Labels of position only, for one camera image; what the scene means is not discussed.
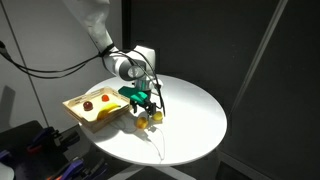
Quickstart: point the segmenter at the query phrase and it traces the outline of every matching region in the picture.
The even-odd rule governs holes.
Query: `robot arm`
[[[152,74],[143,57],[131,51],[124,53],[119,51],[106,29],[105,23],[109,14],[109,0],[63,0],[73,16],[80,22],[83,28],[89,33],[93,42],[100,52],[109,48],[112,54],[104,57],[104,64],[108,71],[125,81],[146,79],[144,71],[136,64],[129,61],[134,59],[148,74]],[[150,62],[155,64],[155,52],[152,49],[137,46],[135,51],[142,53]],[[150,90],[150,87],[139,87],[141,90]]]
[[[105,26],[110,7],[109,0],[63,0],[63,2],[88,32],[100,53],[109,51],[103,57],[105,68],[125,81],[135,81],[135,88],[123,87],[119,90],[120,94],[130,97],[130,104],[135,111],[136,105],[139,105],[145,108],[149,115],[153,115],[156,112],[156,104],[150,102],[151,91],[161,86],[154,86],[158,83],[153,71],[154,50],[137,46],[133,51],[125,53],[114,46]],[[137,95],[140,99],[131,98]]]

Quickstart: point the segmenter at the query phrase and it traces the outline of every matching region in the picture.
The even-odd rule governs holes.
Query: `yellow object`
[[[137,120],[136,120],[136,127],[138,129],[144,129],[146,128],[148,125],[148,120],[147,118],[145,117],[139,117]]]
[[[161,121],[163,119],[162,112],[157,111],[153,116],[152,119],[155,121]]]
[[[99,121],[99,120],[106,118],[108,116],[108,114],[110,113],[110,111],[112,111],[118,107],[120,107],[120,105],[118,105],[116,103],[109,103],[109,104],[105,105],[103,108],[101,108],[100,112],[98,113],[97,120]]]

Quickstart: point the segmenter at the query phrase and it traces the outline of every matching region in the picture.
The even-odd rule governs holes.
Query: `orange fruit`
[[[148,120],[147,118],[145,117],[139,117],[137,120],[136,120],[136,127],[138,129],[144,129],[146,128],[148,125]]]

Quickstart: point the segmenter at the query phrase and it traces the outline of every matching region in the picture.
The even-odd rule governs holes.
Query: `wooden tray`
[[[108,95],[109,101],[103,102],[102,96]],[[85,111],[83,103],[90,101],[93,104],[93,109]],[[97,115],[101,108],[108,103],[117,103],[120,105],[119,108],[114,109],[111,113],[103,120],[97,121]],[[84,127],[95,133],[108,125],[111,121],[115,120],[118,116],[127,113],[130,109],[130,99],[122,96],[116,90],[110,87],[104,87],[89,94],[75,97],[71,100],[62,103],[67,112]]]

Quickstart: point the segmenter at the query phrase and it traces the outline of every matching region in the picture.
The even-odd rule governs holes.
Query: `round white table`
[[[95,134],[85,127],[81,129],[102,151],[135,164],[136,169],[152,166],[169,175],[173,173],[171,176],[178,179],[193,179],[183,173],[177,175],[169,166],[195,161],[215,149],[226,133],[225,112],[216,99],[198,86],[170,76],[158,78],[164,84],[161,93],[166,116],[162,123],[150,121],[147,129],[136,129],[137,117],[147,117],[144,109],[138,107],[137,113],[132,110],[122,115]],[[114,77],[98,83],[87,93],[106,86],[115,90],[133,87],[131,82]],[[152,94],[151,101],[160,106],[157,95]]]

